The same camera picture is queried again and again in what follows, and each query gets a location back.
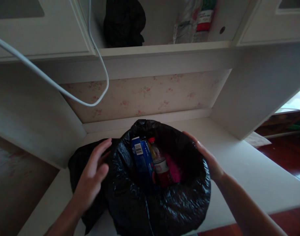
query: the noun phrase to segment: person's right hand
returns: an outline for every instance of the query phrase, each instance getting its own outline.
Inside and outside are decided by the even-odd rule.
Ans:
[[[216,158],[213,156],[213,154],[211,152],[209,152],[205,148],[205,146],[203,146],[198,141],[198,139],[196,137],[192,136],[191,134],[189,134],[185,131],[183,131],[183,133],[193,140],[193,142],[195,143],[195,145],[197,147],[197,150],[205,157],[208,167],[209,167],[211,179],[215,182],[217,180],[220,180],[221,177],[224,175],[224,170],[222,169],[222,167],[220,166],[220,164],[218,163]]]
[[[101,183],[108,173],[108,165],[103,163],[109,153],[102,154],[111,146],[111,138],[101,142],[94,148],[87,165],[85,166],[74,195],[70,201],[80,215],[93,203],[101,189]]]

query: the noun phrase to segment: red wooden floor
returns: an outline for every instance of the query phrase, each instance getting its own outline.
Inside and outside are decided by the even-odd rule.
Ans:
[[[300,135],[270,139],[272,144],[258,150],[300,180]],[[300,208],[271,215],[271,218],[288,234],[300,236]],[[199,236],[240,236],[237,224],[224,226],[198,234]]]

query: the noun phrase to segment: black garbage bag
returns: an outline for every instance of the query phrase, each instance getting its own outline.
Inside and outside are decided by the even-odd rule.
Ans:
[[[70,172],[70,182],[73,193],[78,185],[81,174],[85,166],[87,165],[87,162],[91,156],[93,149],[104,140],[106,139],[102,139],[98,142],[94,142],[78,148],[72,155],[72,157],[69,159],[68,168]],[[118,140],[119,139],[112,139],[112,145],[105,151],[105,153],[114,149],[114,147],[117,145]],[[108,204],[103,194],[103,188],[101,188],[101,191],[95,198],[92,206],[81,217],[84,225],[86,226],[85,234],[88,234],[91,231],[94,224],[101,217],[101,215],[107,209],[107,207]]]
[[[138,0],[107,0],[104,36],[114,48],[142,46],[146,15]]]
[[[138,136],[155,137],[181,168],[180,183],[147,195],[142,191],[130,144]],[[211,195],[209,169],[182,132],[154,120],[138,120],[120,138],[107,163],[109,173],[102,187],[109,212],[125,235],[182,235],[204,221]]]

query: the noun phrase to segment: power cord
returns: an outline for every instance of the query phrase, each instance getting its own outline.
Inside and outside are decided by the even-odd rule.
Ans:
[[[92,33],[91,33],[91,0],[89,0],[89,17],[88,17],[88,32],[89,32],[89,37],[95,47],[95,50],[97,51],[97,54],[101,60],[103,69],[105,71],[106,74],[106,88],[103,91],[102,95],[99,97],[99,99],[93,103],[86,103],[81,101],[80,99],[76,98],[75,96],[73,96],[71,93],[67,92],[65,89],[63,89],[62,87],[60,87],[56,82],[54,82],[51,78],[49,78],[48,75],[46,75],[41,69],[39,69],[36,65],[34,65],[29,59],[27,59],[23,54],[21,54],[18,50],[16,50],[15,48],[13,48],[12,46],[10,46],[9,44],[7,44],[5,41],[3,41],[2,39],[0,39],[0,47],[2,47],[4,50],[8,51],[9,53],[11,53],[13,56],[17,57],[24,65],[26,65],[28,68],[30,68],[31,70],[33,70],[36,74],[38,74],[41,78],[43,78],[45,81],[47,81],[50,85],[52,85],[54,88],[56,88],[58,91],[60,91],[61,93],[63,93],[64,95],[66,95],[67,97],[75,100],[76,102],[88,106],[88,107],[94,107],[97,104],[100,103],[100,101],[103,99],[105,93],[108,90],[109,87],[109,77],[108,77],[108,73],[103,61],[103,58],[96,46],[96,43],[92,37]]]

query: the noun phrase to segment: person's left hand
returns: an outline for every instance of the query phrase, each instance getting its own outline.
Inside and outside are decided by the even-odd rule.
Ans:
[[[94,148],[87,165],[85,166],[74,195],[70,201],[78,214],[82,215],[92,205],[101,189],[101,182],[108,173],[108,165],[103,163],[109,153],[101,157],[111,146],[111,138],[101,142]]]

